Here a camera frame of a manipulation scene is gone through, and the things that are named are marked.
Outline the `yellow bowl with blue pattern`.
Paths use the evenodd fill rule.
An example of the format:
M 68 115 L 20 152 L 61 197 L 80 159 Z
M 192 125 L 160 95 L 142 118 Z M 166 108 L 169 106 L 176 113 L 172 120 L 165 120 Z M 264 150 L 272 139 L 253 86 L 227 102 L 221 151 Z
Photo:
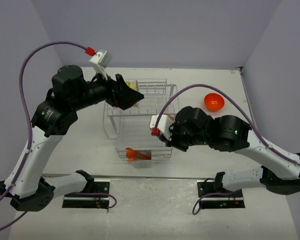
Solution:
M 139 92 L 139 84 L 138 84 L 138 80 L 128 80 L 125 81 L 125 83 L 128 85 L 128 87 L 130 87 L 131 89 Z M 139 102 L 135 103 L 133 106 L 133 108 L 139 108 Z

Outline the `orange plastic bowl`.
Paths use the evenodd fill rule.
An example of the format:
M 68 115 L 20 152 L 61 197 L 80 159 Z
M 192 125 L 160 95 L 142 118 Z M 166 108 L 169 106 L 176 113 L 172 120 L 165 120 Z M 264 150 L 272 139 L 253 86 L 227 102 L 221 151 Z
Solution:
M 225 100 L 217 93 L 209 93 L 204 97 L 204 105 L 209 111 L 217 112 L 225 106 Z

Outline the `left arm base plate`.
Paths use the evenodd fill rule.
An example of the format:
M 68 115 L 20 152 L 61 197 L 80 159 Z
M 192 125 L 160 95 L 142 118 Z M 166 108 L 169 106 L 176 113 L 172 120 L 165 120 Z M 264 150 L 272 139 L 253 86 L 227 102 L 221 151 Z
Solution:
M 67 194 L 63 197 L 62 208 L 64 209 L 109 209 L 111 199 L 108 196 L 110 193 L 110 181 L 97 179 L 93 183 L 92 193 L 106 194 L 106 196 L 83 196 L 76 194 Z

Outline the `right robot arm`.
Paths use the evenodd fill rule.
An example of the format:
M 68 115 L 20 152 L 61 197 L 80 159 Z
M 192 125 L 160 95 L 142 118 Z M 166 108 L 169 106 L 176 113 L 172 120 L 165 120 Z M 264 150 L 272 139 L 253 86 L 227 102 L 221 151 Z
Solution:
M 250 124 L 233 115 L 212 118 L 200 108 L 186 106 L 171 119 L 162 116 L 157 126 L 166 146 L 186 152 L 189 147 L 207 145 L 211 149 L 245 156 L 260 166 L 244 171 L 222 171 L 214 178 L 212 191 L 220 197 L 248 188 L 266 188 L 279 195 L 300 192 L 300 153 L 281 148 L 270 150 Z

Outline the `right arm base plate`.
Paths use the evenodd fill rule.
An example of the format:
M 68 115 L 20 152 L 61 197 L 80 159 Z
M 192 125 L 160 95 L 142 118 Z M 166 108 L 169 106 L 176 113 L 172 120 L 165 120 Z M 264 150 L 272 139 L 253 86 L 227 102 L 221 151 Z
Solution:
M 215 193 L 214 180 L 208 178 L 197 181 L 198 197 Z M 234 194 L 209 195 L 200 200 L 198 207 L 200 210 L 205 209 L 244 209 L 246 207 L 242 190 Z

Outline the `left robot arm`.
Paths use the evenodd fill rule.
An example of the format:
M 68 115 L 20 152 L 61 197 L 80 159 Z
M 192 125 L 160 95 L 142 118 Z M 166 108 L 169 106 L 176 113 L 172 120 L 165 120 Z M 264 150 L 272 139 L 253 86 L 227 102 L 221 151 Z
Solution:
M 0 181 L 0 195 L 10 198 L 11 206 L 19 212 L 41 211 L 54 198 L 67 194 L 98 197 L 94 178 L 83 170 L 54 178 L 44 178 L 43 170 L 56 146 L 78 120 L 78 111 L 100 102 L 126 110 L 144 98 L 120 74 L 112 79 L 98 73 L 86 81 L 76 65 L 61 67 L 51 81 L 52 88 L 30 121 L 23 156 L 11 175 Z

